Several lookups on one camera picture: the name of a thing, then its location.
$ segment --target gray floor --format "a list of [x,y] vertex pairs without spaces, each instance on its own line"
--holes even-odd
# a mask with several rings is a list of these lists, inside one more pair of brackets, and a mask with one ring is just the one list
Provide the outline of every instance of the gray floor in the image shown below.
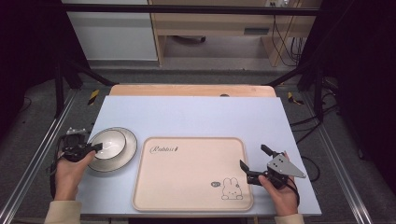
[[[260,85],[287,73],[292,67],[280,65],[277,68],[268,64],[258,38],[210,37],[205,43],[193,40],[168,39],[164,65],[159,68],[152,65],[137,66],[136,69],[123,67],[98,67],[97,72],[113,81],[121,83],[192,83],[192,84],[252,84]],[[89,77],[83,76],[84,87],[77,91],[76,99],[65,119],[59,134],[70,127],[90,129],[100,110],[101,102],[109,92]],[[281,98],[290,123],[311,117],[309,101],[311,92],[298,92],[295,83],[298,77],[276,88]],[[92,90],[100,89],[94,105],[87,105]],[[303,100],[304,105],[288,101],[288,92],[296,100]],[[0,185],[0,205],[4,206],[8,197],[21,179],[24,170],[39,148],[41,140],[53,122],[55,97],[53,80],[33,87],[26,92],[32,101],[21,112],[9,130],[8,136],[0,145],[0,169],[3,171]],[[336,104],[331,96],[324,99],[327,106]],[[315,125],[314,121],[292,128],[303,130]],[[320,168],[320,179],[313,182],[323,215],[306,217],[306,223],[358,223],[347,200],[346,193],[339,182],[336,172],[329,160],[327,143],[323,139],[323,130],[340,156],[349,173],[358,194],[374,223],[396,223],[395,195],[384,183],[381,175],[370,161],[358,157],[358,149],[352,140],[343,118],[334,110],[325,116],[321,130],[317,129],[298,144],[303,156],[313,160]],[[300,139],[306,132],[294,132],[295,139]],[[52,151],[44,159],[40,169],[26,193],[15,217],[33,217],[40,222],[46,215],[51,200],[49,177],[45,168],[50,164]],[[308,175],[317,174],[309,161],[304,161]],[[108,222],[106,218],[84,217],[86,222]],[[260,223],[272,223],[269,217],[260,217]],[[126,223],[125,219],[116,218],[113,222]]]

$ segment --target person's left hand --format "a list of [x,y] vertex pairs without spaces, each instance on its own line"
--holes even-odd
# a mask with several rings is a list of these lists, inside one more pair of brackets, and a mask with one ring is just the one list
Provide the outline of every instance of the person's left hand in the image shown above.
[[55,175],[56,193],[54,201],[74,201],[78,193],[78,184],[84,175],[85,168],[93,160],[95,151],[78,162],[66,159],[58,161]]

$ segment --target floor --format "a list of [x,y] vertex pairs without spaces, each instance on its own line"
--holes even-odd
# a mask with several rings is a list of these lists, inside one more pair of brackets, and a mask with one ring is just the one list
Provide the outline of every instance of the floor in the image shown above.
[[[271,67],[259,38],[208,37],[199,43],[193,39],[168,38],[163,66],[141,64],[131,68],[96,67],[96,71],[120,83],[190,83],[190,84],[251,84],[261,85],[278,78],[293,67],[280,64]],[[292,63],[284,55],[285,62]],[[290,124],[312,117],[312,91],[298,92],[295,84],[299,77],[276,87],[276,95],[282,100]],[[84,86],[77,91],[70,112],[62,123],[59,133],[65,133],[70,126],[87,127],[95,122],[100,104],[109,92],[89,77],[82,76]],[[336,80],[328,78],[336,85]],[[99,89],[94,105],[87,105],[92,90]],[[67,94],[74,94],[65,86]],[[289,93],[297,102],[289,101]],[[336,102],[328,90],[323,90],[324,107]],[[15,119],[7,138],[0,145],[0,169],[3,171],[0,185],[0,205],[7,205],[18,182],[22,179],[29,162],[36,157],[40,144],[54,121],[55,98],[53,81],[33,87],[26,92],[26,109]],[[293,126],[296,141],[303,139],[317,124],[315,119]],[[338,110],[332,109],[324,122],[298,143],[308,175],[318,177],[312,185],[316,191],[322,216],[306,217],[305,223],[396,223],[396,198],[385,185],[381,175],[370,161],[358,156],[358,149]],[[24,192],[18,204],[14,221],[16,223],[40,223],[46,215],[49,194],[49,176],[45,168],[51,162],[53,145],[43,155],[30,188]],[[359,219],[361,211],[368,212],[368,219]],[[254,223],[254,218],[245,219]],[[273,223],[271,217],[260,217],[259,223]],[[109,223],[104,217],[83,217],[83,223]],[[111,223],[127,223],[125,218],[112,218]]]

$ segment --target beige tray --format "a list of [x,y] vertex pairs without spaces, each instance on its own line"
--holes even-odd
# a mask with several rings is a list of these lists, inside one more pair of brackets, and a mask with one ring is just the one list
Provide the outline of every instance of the beige tray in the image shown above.
[[246,211],[253,204],[237,138],[146,140],[135,182],[139,211]]

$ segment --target cartoon bunny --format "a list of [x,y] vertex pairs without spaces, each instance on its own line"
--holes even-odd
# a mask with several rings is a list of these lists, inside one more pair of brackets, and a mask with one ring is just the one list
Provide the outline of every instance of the cartoon bunny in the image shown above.
[[223,186],[223,195],[221,196],[222,200],[242,200],[244,198],[236,178],[225,178]]

